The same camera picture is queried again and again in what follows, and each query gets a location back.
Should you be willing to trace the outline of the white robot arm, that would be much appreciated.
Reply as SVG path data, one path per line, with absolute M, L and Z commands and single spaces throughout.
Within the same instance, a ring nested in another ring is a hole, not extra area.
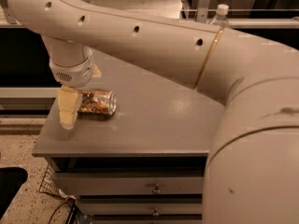
M 203 224 L 299 224 L 299 51 L 230 28 L 80 0 L 7 2 L 33 32 L 97 49 L 223 104 Z

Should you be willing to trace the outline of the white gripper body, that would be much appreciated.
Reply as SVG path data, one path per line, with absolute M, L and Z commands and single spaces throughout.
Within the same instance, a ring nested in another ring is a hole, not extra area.
M 67 87 L 84 87 L 93 76 L 93 52 L 84 48 L 81 58 L 77 61 L 74 55 L 68 56 L 65 52 L 57 62 L 50 60 L 50 69 L 54 78 Z

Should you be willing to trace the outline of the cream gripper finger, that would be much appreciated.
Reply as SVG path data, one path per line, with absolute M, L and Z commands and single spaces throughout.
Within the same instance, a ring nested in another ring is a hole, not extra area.
M 101 76 L 102 76 L 101 71 L 99 70 L 98 66 L 95 65 L 93 67 L 93 77 L 101 77 Z
M 78 91 L 66 86 L 58 90 L 60 123 L 64 129 L 74 128 L 81 103 L 82 95 Z

